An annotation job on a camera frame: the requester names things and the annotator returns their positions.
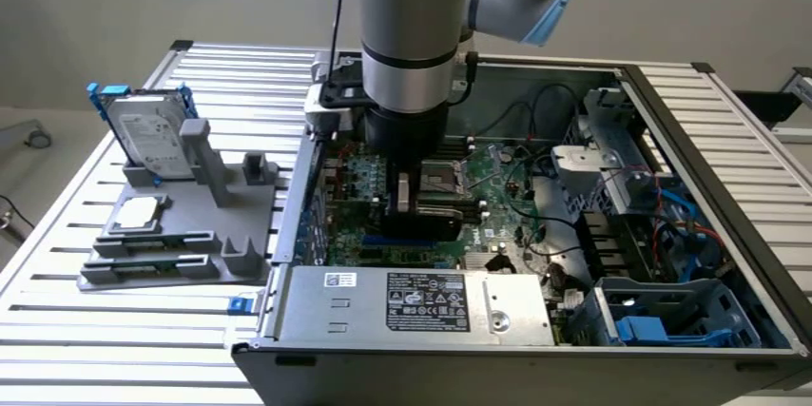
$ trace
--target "black plastic part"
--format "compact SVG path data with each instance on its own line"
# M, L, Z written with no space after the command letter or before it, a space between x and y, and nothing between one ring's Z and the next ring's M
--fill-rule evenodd
M491 272L501 271L505 268L511 270L511 273L516 274L516 267L511 262L511 258L504 254L496 254L496 257L484 264L484 269Z
M380 220L380 232L385 238L453 242L461 223L463 215L455 209L417 208L408 213L387 211Z
M737 90L735 93L752 114L769 128L787 121L801 104L799 96L792 92Z
M445 136L448 105L440 104L420 114L384 108L367 110L367 145L399 167L420 164L439 149Z
M332 72L331 81L324 82L321 86L319 105L332 109L377 106L364 91L361 71L360 60L356 60L351 65L341 66Z
M699 73L716 73L713 67L707 62L691 62L691 67L693 67Z
M169 51L188 51L195 45L195 40L175 40L169 46Z
M793 70L804 78L812 78L812 68L809 68L809 67L795 67Z
M515 59L481 57L480 63L512 64L528 66L553 66L579 68L580 62L545 61L544 59ZM812 347L812 302L789 276L787 268L777 260L771 247L759 234L741 207L733 200L729 191L713 172L695 143L683 130L671 110L656 89L648 83L640 68L633 65L589 64L592 68L607 71L620 70L620 78L635 89L640 96L643 108L653 120L652 128L663 132L668 146L673 150L673 159L685 166L687 174L695 181L701 195L705 197L713 214L720 219L720 225L731 236L736 248L749 264L756 278L775 301L779 311L791 323L799 335L800 342Z
M453 199L423 199L417 196L417 205L439 206L449 209L456 209L461 213L461 223L480 225L483 223L483 211L477 202L471 200Z
M644 256L649 250L637 244L628 221L621 216L585 211L575 226L593 280L607 276L627 277L640 282L653 280L645 268Z

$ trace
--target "slotted aluminum surface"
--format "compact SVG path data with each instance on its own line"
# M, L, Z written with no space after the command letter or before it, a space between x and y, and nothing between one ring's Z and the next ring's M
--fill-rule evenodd
M284 180L303 131L312 56L309 50L196 44L188 52L169 53L147 82L148 87L175 87L181 82L192 87L200 116L211 120L212 146L224 151L228 162L239 162L251 150L265 152L281 166L269 253L285 201ZM724 129L717 132L729 131L732 137L701 133L715 131L700 122L711 118L691 116L697 111L732 115L732 110L691 67L647 63L643 69L687 129L700 132L697 141L713 145L713 139L719 140L708 153L747 154L747 166L725 167L721 176L741 186L736 194L752 200L747 201L752 208L764 204L755 200L761 195L759 184L767 184L773 193L779 187L791 192L780 195L799 194L769 157L749 157L751 148L729 150L736 142L728 143L727 138L748 140L741 147L757 146L744 124L732 117L723 120ZM723 154L709 157L724 162ZM0 273L0 404L261 404L223 348L232 337L227 328L249 332L256 325L255 317L225 315L228 298L256 287L207 285L95 294L76 290L80 264L123 187L121 162L121 151L108 135ZM788 204L799 214L808 214ZM757 213L773 215L761 219L783 214L768 207ZM761 219L767 226L776 224ZM793 261L791 266L807 264L805 250L781 252ZM732 404L808 404L803 395L812 395L812 388L781 398L744 397Z
M812 180L713 74L643 68L733 200L812 297Z

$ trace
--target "black power cord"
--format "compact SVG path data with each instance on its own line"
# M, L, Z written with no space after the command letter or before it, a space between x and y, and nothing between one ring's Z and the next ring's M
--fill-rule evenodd
M477 64L480 62L480 53L471 51L465 54L465 91L456 102L451 102L448 106L461 105L473 91L473 83L477 81Z
M563 250L561 250L561 251L559 251L559 252L548 252L548 253L544 253L544 252L537 252L532 246L528 246L528 250L529 250L529 251L531 251L533 254L536 254L537 256L541 256L541 257L556 257L556 256L559 256L559 255L561 255L561 254L565 254L567 252L571 252L571 251L577 251L579 249L581 249L581 246L572 246L572 247L567 247L565 249L563 249Z
M332 81L332 67L335 66L335 50L339 42L339 25L341 24L343 4L344 0L337 0L335 7L335 19L332 21L332 42L329 44L328 82Z
M503 111L503 114L499 116L499 118L496 118L496 120L495 120L495 121L493 121L491 124L488 124L485 127L483 127L483 128L480 129L480 131L477 131L477 132L473 134L473 136L475 136L475 137L481 137L483 135L485 135L485 134L487 134L487 132L489 132L489 131L491 131L491 129L492 129L492 128L495 128L495 127L499 125L499 123L501 123L501 122L505 120L505 118L507 118L507 117L508 117L508 115L511 114L512 110L513 110L513 109L515 109L517 106L524 106L524 107L528 109L528 111L531 110L531 106L529 106L529 105L528 105L525 102L521 102L521 101L513 102L513 103L511 104L511 106L508 106L508 108L505 109L505 111Z
M531 131L531 135L536 135L537 133L537 126L536 126L536 110L537 110L537 103L541 101L541 97L543 95L555 88L560 88L563 89L568 95L569 95L569 99L572 101L572 119L575 119L577 117L579 114L579 96L575 93L575 90L572 89L572 87L569 87L568 85L565 85L564 83L552 83L549 85L544 85L536 93L536 97L533 97L533 102L531 103L531 125L529 125L529 131Z
M23 216L23 213L20 213L20 210L17 209L16 205L12 202L12 199L9 199L5 195L0 194L0 199L5 200L5 203L9 204L9 207L12 208L13 213L16 213L16 215L19 216L19 218L28 224L31 225L31 228L35 228L35 225L31 223L31 221L28 220L28 218L25 216Z

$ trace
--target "warning label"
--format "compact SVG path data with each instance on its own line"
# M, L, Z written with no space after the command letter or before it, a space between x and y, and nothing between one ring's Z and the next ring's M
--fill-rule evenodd
M389 273L385 325L396 332L469 332L464 275Z

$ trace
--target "blue plastic latch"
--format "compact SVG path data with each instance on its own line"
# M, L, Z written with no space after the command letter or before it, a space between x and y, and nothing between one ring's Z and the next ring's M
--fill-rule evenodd
M192 89L187 86L185 83L181 83L177 87L177 92L183 96L183 103L187 111L187 118L196 119L197 116L197 108L195 106L195 97L192 95Z
M101 89L101 95L121 96L129 93L128 85L112 85Z
M616 322L620 340L629 346L725 347L733 332L715 330L707 335L669 336L660 318L627 316Z
M225 313L229 316L251 316L253 313L253 299L245 297L232 297L228 301Z
M96 108L101 121L109 121L109 118L107 117L107 109L104 109L101 99L99 98L99 83L88 84L88 98L91 99L92 106Z
M521 40L521 43L543 47L549 40L549 36L553 34L553 30L561 20L563 11L567 10L567 4L569 0L555 0L549 10L539 19L536 26L528 33L527 37Z
M627 344L668 345L668 333L660 318L628 316L617 321L617 334Z

